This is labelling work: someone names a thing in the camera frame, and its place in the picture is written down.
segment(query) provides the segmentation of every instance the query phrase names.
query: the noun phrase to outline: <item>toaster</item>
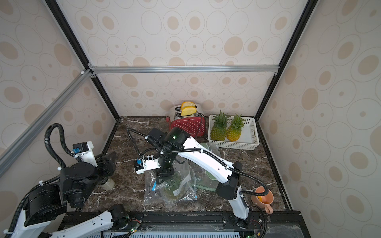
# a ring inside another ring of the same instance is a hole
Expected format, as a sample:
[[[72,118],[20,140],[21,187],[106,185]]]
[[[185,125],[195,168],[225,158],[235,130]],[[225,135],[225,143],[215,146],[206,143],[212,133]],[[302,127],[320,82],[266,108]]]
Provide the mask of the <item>toaster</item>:
[[[203,136],[205,133],[205,115],[201,109],[201,105],[196,103],[196,113],[189,116],[181,116],[181,105],[174,106],[170,109],[169,117],[166,121],[169,128],[179,127],[188,132],[192,137]]]

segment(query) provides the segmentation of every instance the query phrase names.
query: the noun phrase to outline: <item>marble countertop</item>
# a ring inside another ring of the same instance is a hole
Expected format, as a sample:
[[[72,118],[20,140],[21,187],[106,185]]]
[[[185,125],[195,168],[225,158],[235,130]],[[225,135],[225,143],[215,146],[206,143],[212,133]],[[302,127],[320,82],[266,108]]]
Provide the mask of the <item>marble countertop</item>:
[[[123,204],[126,211],[232,211],[227,200],[219,197],[215,192],[200,188],[197,189],[197,201],[181,201],[171,205],[155,203],[144,206],[145,175],[135,173],[133,161],[138,156],[126,132],[128,127],[145,134],[153,127],[169,132],[165,118],[122,118],[109,147],[109,152],[115,151],[118,155],[116,171],[111,177],[115,181],[115,186],[109,191],[97,186],[87,200],[83,211],[104,211],[116,203]],[[141,151],[151,147],[143,137],[135,134],[133,137]],[[207,142],[204,138],[198,138],[197,141]],[[232,162],[240,161],[243,164],[243,172],[254,175],[268,185],[274,194],[274,202],[271,205],[274,211],[285,210],[262,144],[254,150],[220,148],[219,151],[222,158]],[[255,189],[258,186],[243,176],[240,182],[244,190]],[[246,197],[246,201],[251,204],[249,196]]]

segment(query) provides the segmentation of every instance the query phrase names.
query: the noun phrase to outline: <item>pink mug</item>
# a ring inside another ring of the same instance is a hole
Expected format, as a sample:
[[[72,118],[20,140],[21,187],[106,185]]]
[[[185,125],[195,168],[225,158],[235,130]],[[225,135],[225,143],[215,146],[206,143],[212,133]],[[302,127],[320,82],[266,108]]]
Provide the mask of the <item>pink mug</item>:
[[[264,192],[264,187],[258,187],[255,190],[256,193],[262,193]],[[252,195],[251,196],[251,201],[253,204],[257,205],[260,208],[264,208],[267,214],[272,214],[274,211],[272,210],[272,207],[270,206],[272,202],[274,201],[274,195],[272,192],[269,190],[269,193],[265,196],[261,196],[262,201],[258,199],[257,196]]]

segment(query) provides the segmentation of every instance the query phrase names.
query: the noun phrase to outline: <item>polka dot wallpaper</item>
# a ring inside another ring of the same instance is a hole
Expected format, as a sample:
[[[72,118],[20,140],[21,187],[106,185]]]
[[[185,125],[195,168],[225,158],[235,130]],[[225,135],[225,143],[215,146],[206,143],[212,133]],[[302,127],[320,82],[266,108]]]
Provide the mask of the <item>polka dot wallpaper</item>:
[[[40,1],[0,2],[1,155],[77,77],[82,66]],[[115,120],[89,79],[49,125],[55,122],[63,125],[69,147],[91,140],[99,153]],[[31,187],[58,175],[58,163],[43,142],[49,125],[0,178],[0,230],[9,227],[16,206]],[[67,165],[75,163],[61,148],[57,129],[51,142]]]
[[[307,0],[61,0],[97,66],[278,64]]]
[[[254,116],[273,72],[99,74],[121,116],[168,116],[185,101],[205,115],[222,110]]]
[[[0,155],[82,68],[46,7],[0,3]]]
[[[261,119],[312,237],[378,237],[381,2],[320,1]]]
[[[59,165],[49,155],[44,144],[45,131],[53,123],[60,123],[64,127],[69,149],[75,143],[92,141],[97,155],[102,152],[115,120],[92,81],[88,79],[1,177],[1,230],[9,227],[16,206],[31,187],[40,180],[59,174]],[[51,134],[51,144],[67,166],[76,163],[73,157],[63,151],[57,128]]]

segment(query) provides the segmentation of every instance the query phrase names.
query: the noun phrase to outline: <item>mug handle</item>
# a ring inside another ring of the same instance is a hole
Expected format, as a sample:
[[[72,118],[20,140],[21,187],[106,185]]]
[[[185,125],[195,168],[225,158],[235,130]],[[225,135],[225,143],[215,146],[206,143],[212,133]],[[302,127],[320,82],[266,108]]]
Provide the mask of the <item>mug handle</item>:
[[[274,212],[270,205],[265,206],[264,209],[267,212],[267,214],[272,214]]]

